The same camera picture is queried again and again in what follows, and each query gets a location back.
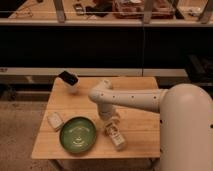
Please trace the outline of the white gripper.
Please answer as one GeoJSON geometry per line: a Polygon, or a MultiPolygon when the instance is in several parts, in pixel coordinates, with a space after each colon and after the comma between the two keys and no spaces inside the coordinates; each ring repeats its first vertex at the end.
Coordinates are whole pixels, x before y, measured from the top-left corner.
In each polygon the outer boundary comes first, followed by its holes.
{"type": "Polygon", "coordinates": [[[107,121],[109,119],[119,119],[120,116],[116,112],[116,109],[111,104],[98,104],[98,115],[103,121],[107,121]]]}

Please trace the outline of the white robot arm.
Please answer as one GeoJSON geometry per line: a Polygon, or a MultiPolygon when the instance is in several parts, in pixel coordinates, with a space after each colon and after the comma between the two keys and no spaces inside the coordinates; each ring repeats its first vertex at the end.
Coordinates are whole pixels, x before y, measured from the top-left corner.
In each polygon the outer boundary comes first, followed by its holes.
{"type": "Polygon", "coordinates": [[[101,119],[116,106],[160,114],[160,171],[213,171],[213,99],[193,84],[169,89],[115,90],[108,80],[89,92],[101,119]]]}

